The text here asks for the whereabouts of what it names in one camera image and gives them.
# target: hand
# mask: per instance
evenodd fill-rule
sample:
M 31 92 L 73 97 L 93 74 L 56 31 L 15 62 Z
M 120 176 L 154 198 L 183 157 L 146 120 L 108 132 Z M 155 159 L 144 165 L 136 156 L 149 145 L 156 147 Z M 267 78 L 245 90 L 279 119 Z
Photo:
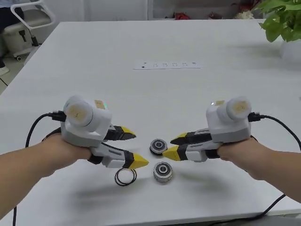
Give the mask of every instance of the hand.
M 38 145 L 44 157 L 47 158 L 47 162 L 50 163 L 50 172 L 46 176 L 72 165 L 79 159 L 87 160 L 91 157 L 88 148 L 70 145 L 62 140 L 60 134 L 52 135 Z
M 257 142 L 254 138 L 226 144 L 218 150 L 222 160 L 231 161 L 257 180 L 263 180 L 261 176 L 262 168 L 266 165 L 266 161 L 269 161 L 271 152 L 273 151 Z

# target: white chair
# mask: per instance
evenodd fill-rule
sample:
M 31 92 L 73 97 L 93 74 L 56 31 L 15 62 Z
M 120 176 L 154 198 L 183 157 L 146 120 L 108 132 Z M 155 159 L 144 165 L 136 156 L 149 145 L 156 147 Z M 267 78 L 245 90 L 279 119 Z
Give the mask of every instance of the white chair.
M 28 7 L 31 9 L 24 10 L 23 20 L 15 12 L 15 8 Z M 53 25 L 55 16 L 47 8 L 44 0 L 30 0 L 28 3 L 12 5 L 10 9 L 20 22 L 6 27 L 3 32 L 3 38 L 10 53 L 17 60 L 21 60 L 21 55 L 28 53 L 32 55 L 39 47 L 36 37 L 32 35 L 32 30 Z

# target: person's left hand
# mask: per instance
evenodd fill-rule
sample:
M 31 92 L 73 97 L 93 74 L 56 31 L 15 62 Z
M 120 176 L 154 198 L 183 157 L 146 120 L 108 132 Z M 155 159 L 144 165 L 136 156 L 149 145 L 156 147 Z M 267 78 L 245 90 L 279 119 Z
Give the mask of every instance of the person's left hand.
M 73 146 L 62 140 L 60 134 L 54 134 L 38 144 L 44 157 L 50 161 L 49 175 L 56 170 L 72 165 L 79 159 L 89 159 L 91 152 L 88 148 Z

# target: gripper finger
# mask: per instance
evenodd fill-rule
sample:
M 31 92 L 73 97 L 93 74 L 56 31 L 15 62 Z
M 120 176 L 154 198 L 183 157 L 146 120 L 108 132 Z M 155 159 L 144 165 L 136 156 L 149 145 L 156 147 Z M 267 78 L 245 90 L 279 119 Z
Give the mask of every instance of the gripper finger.
M 108 168 L 125 168 L 125 169 L 136 169 L 148 165 L 148 161 L 142 156 L 116 148 L 105 143 L 101 143 L 96 148 L 91 148 L 91 153 L 94 156 L 100 156 L 103 159 L 101 163 Z
M 209 129 L 200 129 L 194 132 L 182 133 L 170 143 L 173 145 L 195 144 L 211 140 Z
M 174 146 L 163 152 L 163 156 L 174 161 L 204 162 L 208 158 L 218 158 L 217 149 L 221 145 L 221 143 L 206 141 L 197 144 Z
M 113 126 L 109 127 L 108 133 L 104 140 L 129 140 L 135 138 L 136 135 L 131 130 L 124 126 Z

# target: metal bearing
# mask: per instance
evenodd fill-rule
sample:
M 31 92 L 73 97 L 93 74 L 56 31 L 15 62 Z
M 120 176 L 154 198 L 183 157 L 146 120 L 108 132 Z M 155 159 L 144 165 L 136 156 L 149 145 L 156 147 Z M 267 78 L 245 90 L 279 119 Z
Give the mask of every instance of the metal bearing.
M 158 162 L 154 167 L 154 178 L 160 183 L 168 182 L 173 176 L 173 168 L 167 162 Z
M 155 139 L 150 144 L 150 152 L 155 155 L 162 155 L 167 150 L 167 143 L 162 139 Z

